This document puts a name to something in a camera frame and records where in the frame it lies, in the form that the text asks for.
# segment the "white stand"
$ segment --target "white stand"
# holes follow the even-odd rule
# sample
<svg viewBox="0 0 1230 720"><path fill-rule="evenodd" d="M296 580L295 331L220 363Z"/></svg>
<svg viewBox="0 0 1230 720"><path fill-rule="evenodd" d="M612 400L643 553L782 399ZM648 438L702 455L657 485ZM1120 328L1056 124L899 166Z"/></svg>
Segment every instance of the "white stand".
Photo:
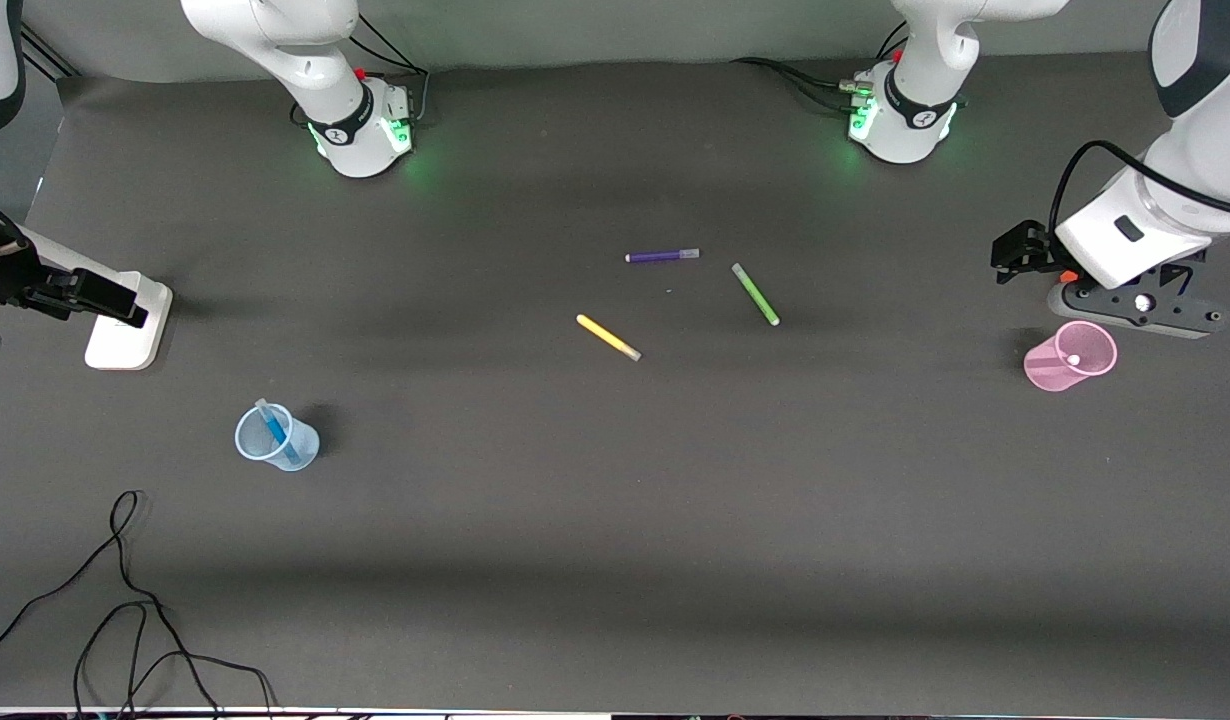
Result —
<svg viewBox="0 0 1230 720"><path fill-rule="evenodd" d="M86 345L86 366L97 370L143 370L157 358L157 347L162 342L167 315L171 314L173 293L162 283L144 274L127 272L100 265L85 255L68 250L65 246L41 236L21 226L26 236L33 241L38 255L48 263L63 270L85 268L91 273L102 274L116 283L122 283L135 292L135 304L148 310L144 327L130 327L112 318L96 318L95 329Z"/></svg>
<svg viewBox="0 0 1230 720"><path fill-rule="evenodd" d="M157 358L171 313L171 288L135 272L117 274L137 293L135 304L148 310L148 320L144 327L130 327L121 320L96 318L86 345L86 366L97 370L143 370Z"/></svg>

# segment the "black band on robot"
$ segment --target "black band on robot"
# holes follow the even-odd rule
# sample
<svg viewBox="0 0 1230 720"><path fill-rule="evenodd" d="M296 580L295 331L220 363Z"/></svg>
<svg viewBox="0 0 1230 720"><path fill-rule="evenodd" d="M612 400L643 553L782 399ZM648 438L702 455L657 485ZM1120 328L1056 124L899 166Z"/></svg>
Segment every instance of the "black band on robot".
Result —
<svg viewBox="0 0 1230 720"><path fill-rule="evenodd" d="M911 101L895 85L895 69L892 68L889 73L886 74L886 101L891 102L891 107L899 111L903 114L904 121L908 122L908 127L913 129L926 129L935 124L936 121L943 118L945 113L948 113L950 108L953 106L953 100L940 102L940 105L921 105L921 102Z"/></svg>
<svg viewBox="0 0 1230 720"><path fill-rule="evenodd" d="M365 127L367 122L371 119L374 114L374 94L371 89L362 85L362 103L358 105L358 110L353 111L353 114L341 119L337 123L319 123L315 119L309 119L309 126L314 128L319 135L326 138L331 145L349 145L353 138L358 135L358 130Z"/></svg>

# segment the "blue plastic cup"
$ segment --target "blue plastic cup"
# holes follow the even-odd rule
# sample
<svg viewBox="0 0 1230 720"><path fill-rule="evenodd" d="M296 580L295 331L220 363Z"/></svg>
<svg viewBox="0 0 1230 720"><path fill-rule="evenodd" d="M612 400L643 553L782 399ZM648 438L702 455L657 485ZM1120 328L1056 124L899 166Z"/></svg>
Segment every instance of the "blue plastic cup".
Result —
<svg viewBox="0 0 1230 720"><path fill-rule="evenodd" d="M267 407L285 438L277 442L276 433L268 427L263 415L260 415L258 407L251 407L241 420L237 420L237 428L232 436L237 452L246 460L268 462L269 465L287 473L308 468L322 446L317 431L295 420L285 406L268 404Z"/></svg>

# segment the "black cable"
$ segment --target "black cable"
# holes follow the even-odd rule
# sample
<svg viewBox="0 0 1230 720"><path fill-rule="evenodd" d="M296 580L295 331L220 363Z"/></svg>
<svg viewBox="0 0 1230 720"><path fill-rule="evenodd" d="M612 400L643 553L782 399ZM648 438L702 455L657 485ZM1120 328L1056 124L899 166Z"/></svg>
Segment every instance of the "black cable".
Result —
<svg viewBox="0 0 1230 720"><path fill-rule="evenodd" d="M20 250L25 250L25 247L27 247L30 245L33 245L32 242L30 242L30 238L26 236L25 231L21 231L20 224L16 224L15 220L12 220L6 213L2 213L1 208L0 208L0 223L2 223L2 226L6 228L6 233L10 233L11 238L15 238L15 242L16 242L17 246L20 246ZM47 596L62 591L63 588L65 588L65 585L70 583L73 580L76 580L76 577L66 580L66 582L64 585L59 585L58 588L55 588L52 592L47 593ZM30 601L30 606L32 606L36 601L42 601L47 596L34 597L33 599ZM15 626L15 623L20 622L20 618L21 618L21 615L25 614L25 610L27 610L27 606L25 606L23 610L20 610L20 615L15 617L15 620L12 620L12 623L11 623L11 628ZM11 628L7 628L6 633L11 633ZM6 636L6 633L4 633L2 636L0 638L0 642Z"/></svg>
<svg viewBox="0 0 1230 720"><path fill-rule="evenodd" d="M130 518L127 518L125 523L130 523ZM125 523L122 523L122 527L117 532L124 530L125 529ZM44 593L39 594L38 597L34 597L33 599L25 602L25 607L21 607L20 612L17 612L17 614L15 615L15 619L11 620L11 624L6 625L6 629L2 630L2 634L0 635L0 644L2 644L4 639L6 639L6 636L11 634L11 630L14 630L15 626L20 624L20 620L22 620L25 618L26 612L33 609L33 606L36 606L36 603L42 602L46 598L52 597L53 594L55 594L58 592L62 592L69 585L77 582L77 578L81 577L81 574L85 574L86 569L90 569L90 564L93 562L95 559L98 558L98 554L102 553L102 551L108 550L108 546L111 546L111 544L113 544L113 543L117 542L117 532L113 533L113 535L109 537L107 539L107 542L105 542L103 544L100 544L100 546L95 548L95 550L90 553L90 558L86 559L86 561L81 564L81 567L77 567L77 571L75 574L70 575L70 577L68 577L68 580L65 580L65 582L59 583L59 587L57 587L52 592L44 592Z"/></svg>
<svg viewBox="0 0 1230 720"><path fill-rule="evenodd" d="M54 47L50 47L49 42L38 31L30 27L30 23L20 23L20 34L33 41L33 47L38 47L38 52L42 53L52 65L57 65L66 76L74 78L80 76L80 71L69 60L63 58L62 54L57 53Z"/></svg>
<svg viewBox="0 0 1230 720"><path fill-rule="evenodd" d="M121 510L123 503L127 503L127 501L129 501L129 508L125 511L125 514L122 516ZM11 620L11 624L2 630L2 634L0 635L0 646L2 641L6 641L6 638L11 634L11 631L15 630L15 628L20 624L20 620L25 618L27 610L33 609L33 606L36 606L36 603L41 601L47 601L47 598L59 592L63 592L63 590L70 587L71 583L75 583L76 580L80 578L81 575L84 575L85 571L90 569L90 565L93 564L95 559L97 559L101 553L108 550L109 546L113 546L113 544L116 544L117 567L121 571L122 583L125 585L125 587L132 592L143 596L143 599L127 601L121 603L121 606L113 607L112 610L108 610L108 615L105 615L105 619L100 622L97 628L95 628L93 633L91 633L90 639L86 641L85 647L81 651L81 655L77 657L77 663L74 666L74 674L73 674L74 705L76 706L77 716L81 716L81 692L79 689L79 682L81 679L81 673L86 662L86 657L90 655L91 647L95 645L95 641L98 641L98 635L105 631L108 624L112 623L112 620L116 619L118 614L121 614L123 610L138 609L140 612L140 624L135 633L135 650L132 651L130 673L129 676L127 676L127 683L125 683L127 698L125 702L122 703L122 711L124 711L127 706L130 706L132 711L134 711L135 693L138 693L139 689L144 686L144 681L146 681L148 676L153 673L154 667L157 667L157 665L160 665L167 657L184 657L184 662L187 663L187 666L189 666L189 673L193 674L193 682L196 684L196 689L198 689L198 693L200 694L203 700L212 704L214 711L219 713L221 710L221 706L219 706L219 703L214 700L212 693L207 690L205 684L203 683L202 679L202 674L199 674L198 666L196 666L196 662L208 662L209 665L219 665L223 667L228 667L229 670L240 670L244 671L244 673L251 673L257 676L257 678L260 679L260 689L262 689L264 694L264 706L268 710L269 718L272 718L272 706L273 703L276 703L277 695L272 690L272 683L269 683L267 674L264 674L262 670L258 670L258 667L251 667L248 665L240 665L237 662L219 660L218 657L212 657L207 655L196 655L193 652L189 652L189 650L187 650L187 647L184 646L184 640L180 636L180 630L177 630L175 628L175 624L172 624L170 618L167 618L166 606L162 603L161 598L159 598L157 594L155 594L154 592L139 587L139 585L135 585L134 580L132 580L129 561L127 561L127 555L125 555L125 542L123 542L122 533L125 532L127 527L129 527L132 518L134 518L135 516L135 508L138 506L139 506L139 492L137 491L125 491L121 494L121 496L117 496L117 500L113 502L112 510L109 510L108 512L108 529L111 532L108 539L106 539L106 542L100 544L100 546L95 548L95 550L90 553L90 556L86 558L86 560L81 564L81 566L77 567L75 574L70 575L70 577L68 577L65 582L59 583L58 587L55 587L54 590L44 592L43 594L34 597L30 602L26 602L25 607L21 607L20 612L17 612L17 614L15 615L15 619ZM139 665L139 644L144 638L144 629L148 625L149 607L151 607L155 614L157 614L157 619L161 622L162 626L166 628L166 633L171 635L176 650L167 652L162 657L159 657L157 661L154 661L153 666L150 666L149 670L145 671L143 678L140 678L139 682L137 683L135 671L137 666Z"/></svg>
<svg viewBox="0 0 1230 720"><path fill-rule="evenodd" d="M108 626L109 623L112 623L113 618L117 617L118 612L129 610L132 607L135 607L135 609L140 612L140 626L139 626L139 633L137 633L137 642L138 642L138 639L144 634L144 622L148 620L148 609L145 609L144 606L150 606L150 603L146 599L133 599L130 602L123 602L121 603L121 606L113 607L112 610L108 610L108 615L105 615L105 619L100 622L97 628L95 628L95 633L90 634L90 639L86 641L85 647L81 647L81 655L77 656L77 662L76 665L73 666L73 705L77 711L77 718L82 716L81 689L79 688L79 683L81 682L81 670L86 665L86 657L90 655L90 649L93 647L95 641L97 641L98 639L98 635L103 631L105 628ZM135 651L137 654L139 652L139 644L135 645ZM134 662L132 662L132 676L125 684L127 687L130 687L130 684L134 682L135 682L135 665ZM212 708L214 708L214 710L219 710L219 705L216 705L216 703L208 695L205 697L207 702L212 704Z"/></svg>
<svg viewBox="0 0 1230 720"><path fill-rule="evenodd" d="M33 68L38 69L38 73L44 74L44 76L47 76L47 79L49 79L49 81L52 81L52 82L57 81L57 78L54 78L53 74L48 73L47 69L44 69L42 65L39 65L37 60L34 60L33 58L31 58L31 55L25 55L25 60L30 62L30 64L33 65Z"/></svg>
<svg viewBox="0 0 1230 720"><path fill-rule="evenodd" d="M802 70L793 68L792 65L780 63L779 60L770 60L766 58L738 58L731 60L731 63L742 63L747 65L760 65L763 68L770 68L775 70L775 73L779 73L779 76L787 79L787 81L792 82L795 90L802 94L807 100L815 102L815 105L819 105L822 108L839 111L839 113L844 114L851 114L854 112L854 108L851 108L851 106L849 105L831 102L829 100L825 100L825 97L822 97L820 95L815 94L815 90L822 91L822 90L835 89L836 87L835 82L824 81L824 79L819 79L812 76L811 74L802 73Z"/></svg>
<svg viewBox="0 0 1230 720"><path fill-rule="evenodd" d="M1208 206L1208 208L1213 208L1215 210L1223 210L1223 213L1230 213L1230 202L1228 202L1226 199L1218 199L1218 197L1210 197L1204 192L1199 192L1196 191L1194 188L1184 186L1184 183L1178 183L1172 178L1165 177L1162 174L1156 172L1156 170L1154 170L1153 167L1148 167L1135 155L1130 155L1129 151L1122 150L1121 146L1113 145L1112 142L1091 140L1087 142L1086 145L1079 146L1077 151L1073 153L1073 158L1068 160L1068 167L1065 167L1064 174L1059 176L1059 185L1055 187L1055 197L1054 199L1050 201L1049 224L1046 225L1046 231L1052 236L1054 236L1055 228L1058 228L1059 225L1059 204L1060 202L1064 201L1064 191L1068 190L1069 178L1073 178L1073 170L1075 170L1077 167L1077 164L1081 162L1082 156L1093 150L1096 146L1098 146L1100 150L1109 153L1109 155L1113 155L1123 164L1130 165L1132 169L1135 169L1137 172L1139 172L1141 176L1146 178L1150 178L1150 181L1159 183L1160 186L1167 188L1171 192L1175 192L1176 194L1187 197L1188 201L1199 202L1199 204L1202 206Z"/></svg>
<svg viewBox="0 0 1230 720"><path fill-rule="evenodd" d="M410 65L410 64L406 64L406 63L399 63L397 60L394 60L392 58L386 58L385 55L378 54L375 50L369 49L369 47L363 46L362 42L359 42L358 38L355 38L355 37L349 37L349 42L352 44L354 44L354 46L360 47L360 49L363 50L363 53L365 53L368 55L373 55L374 58L381 59L381 60L384 60L387 64L397 65L399 68L403 68L403 69L408 69L408 70L411 70L415 74L427 74L428 73L428 70L422 70L422 69L418 69L415 65Z"/></svg>
<svg viewBox="0 0 1230 720"><path fill-rule="evenodd" d="M63 66L63 64L60 64L60 63L59 63L59 60L57 60L57 59L52 58L52 55L50 55L49 53L47 53L47 50L44 49L44 47L42 47L42 46L38 46L38 42L36 42L36 41L33 39L33 37L31 37L31 36L30 36L30 33L26 33L26 32L21 32L21 33L20 33L20 37L22 38L22 41L26 41L26 42L27 42L27 44L30 44L30 46L33 46L33 49L34 49L34 50L38 50L38 54L39 54L39 55L42 55L42 58L44 58L44 59L46 59L46 62L48 62L48 63L50 63L52 65L54 65L54 66L57 68L57 70L59 70L59 73L60 73L60 74L62 74L62 75L63 75L64 78L71 78L71 76L74 76L74 74L69 73L69 71L68 71L68 68L64 68L64 66Z"/></svg>
<svg viewBox="0 0 1230 720"><path fill-rule="evenodd" d="M410 69L413 69L413 70L415 70L416 73L423 73L423 74L428 74L428 70L426 70L426 69L423 69L423 68L419 68L419 65L417 65L417 64L413 64L413 63L411 63L410 58L408 58L407 55L405 55L402 50L397 50L397 47L396 47L395 44L392 44L392 42L387 42L387 37L383 36L383 32L379 32L379 31L376 30L376 27L374 27L374 26L373 26L371 21L370 21L370 20L368 20L368 18L365 17L365 15L363 15L363 14L358 14L358 18L362 18L362 22L363 22L363 23L365 23L365 26L367 26L367 27L368 27L369 30L371 30L371 32L373 32L373 33L374 33L374 34L375 34L375 36L376 36L376 37L378 37L378 38L379 38L380 41L383 41L383 43L384 43L385 46L387 46L387 49L389 49L389 50L394 50L394 53L396 53L396 54L397 54L397 57L399 57L399 58L401 58L401 60L403 60L403 63L406 63L406 65L405 65L405 66L408 66Z"/></svg>
<svg viewBox="0 0 1230 720"><path fill-rule="evenodd" d="M802 82L809 82L811 85L817 87L829 87L829 89L838 87L838 82L830 82L827 81L825 79L812 76L812 74L793 68L793 65L790 65L788 63L780 63L780 60L771 60L770 58L753 58L753 55L748 55L747 58L736 58L734 60L731 60L731 63L761 65L763 68L770 68L776 73L784 74L784 76L793 76Z"/></svg>
<svg viewBox="0 0 1230 720"><path fill-rule="evenodd" d="M886 58L886 55L889 55L891 53L894 53L894 50L899 50L899 46L903 46L907 42L908 42L908 38L903 38L903 39L897 41L893 46L886 47L886 49L881 52L881 55L877 55L877 59Z"/></svg>
<svg viewBox="0 0 1230 720"><path fill-rule="evenodd" d="M241 670L244 671L244 673L253 674L255 678L260 681L260 692L264 694L264 706L268 708L268 716L269 718L273 716L272 706L277 703L277 693L273 690L273 684L271 679L268 679L268 676L264 674L262 670L257 670L257 667L250 667L246 665L239 665L236 662L228 662L226 660L219 660L218 657L209 657L207 655L189 654L189 656L184 656L184 654L182 654L178 650L172 650L170 652L164 654L161 657L157 657L157 660L154 660L153 665L149 665L148 670L144 671L144 676L140 676L139 682L134 684L135 693L138 693L144 687L144 683L148 683L148 679L150 678L150 676L153 676L153 672L157 670L159 665L161 665L164 661L171 660L172 657L184 657L184 658L191 657L196 661L209 662L209 665L219 665L221 667L228 667L229 670ZM132 697L127 698L127 702L134 702L135 693L132 693Z"/></svg>
<svg viewBox="0 0 1230 720"><path fill-rule="evenodd" d="M891 34L886 36L886 39L881 41L881 46L879 49L877 49L877 55L876 55L877 60L886 58L886 44L888 44L888 42L891 42L891 38L898 36L899 31L904 30L905 27L908 27L908 20L904 20L904 22L898 23L898 26L895 26L895 28L891 31Z"/></svg>
<svg viewBox="0 0 1230 720"><path fill-rule="evenodd" d="M287 118L290 119L292 126L301 128L304 127L304 123L299 122L299 119L295 119L295 110L300 110L299 102L292 102L292 111L289 114L287 114ZM308 122L308 114L305 114L305 122Z"/></svg>

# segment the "gray wall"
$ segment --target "gray wall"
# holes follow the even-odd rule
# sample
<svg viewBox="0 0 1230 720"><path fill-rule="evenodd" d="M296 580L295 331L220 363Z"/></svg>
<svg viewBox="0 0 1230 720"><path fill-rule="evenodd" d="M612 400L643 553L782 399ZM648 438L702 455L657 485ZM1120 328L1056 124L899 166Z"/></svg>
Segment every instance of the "gray wall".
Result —
<svg viewBox="0 0 1230 720"><path fill-rule="evenodd" d="M54 82L31 66L25 81L25 107L0 129L0 208L17 222L30 214L63 117Z"/></svg>
<svg viewBox="0 0 1230 720"><path fill-rule="evenodd" d="M1073 0L1032 23L980 27L989 54L1140 50L1164 0ZM898 22L886 0L360 0L433 68L610 60L859 58ZM87 74L150 82L262 78L203 39L180 0L27 0L25 17ZM359 36L365 36L364 28ZM344 43L355 63L379 68Z"/></svg>

